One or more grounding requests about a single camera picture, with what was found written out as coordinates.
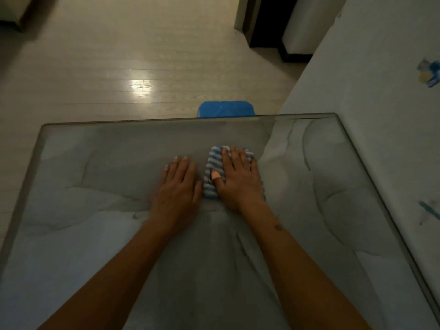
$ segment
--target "cleaning cloth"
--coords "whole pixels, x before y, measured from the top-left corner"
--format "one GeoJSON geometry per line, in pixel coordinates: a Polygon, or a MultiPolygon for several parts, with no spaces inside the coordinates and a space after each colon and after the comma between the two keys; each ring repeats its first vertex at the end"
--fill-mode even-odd
{"type": "MultiPolygon", "coordinates": [[[[206,163],[205,176],[203,177],[203,196],[205,198],[219,199],[216,187],[211,179],[212,170],[216,170],[217,172],[219,172],[220,176],[223,179],[223,182],[226,180],[221,158],[221,151],[223,148],[226,148],[229,154],[229,158],[232,158],[231,149],[229,148],[229,146],[217,145],[211,148],[211,151],[209,152],[208,162],[206,163]]],[[[246,148],[244,149],[244,151],[250,163],[254,154],[246,148]]]]}

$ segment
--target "wooden floor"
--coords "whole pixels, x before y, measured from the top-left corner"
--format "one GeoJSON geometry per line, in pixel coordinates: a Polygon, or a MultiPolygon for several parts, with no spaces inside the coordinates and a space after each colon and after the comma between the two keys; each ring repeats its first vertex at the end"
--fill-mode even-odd
{"type": "Polygon", "coordinates": [[[277,113],[304,65],[233,23],[225,0],[37,0],[24,33],[0,25],[0,244],[44,123],[277,113]]]}

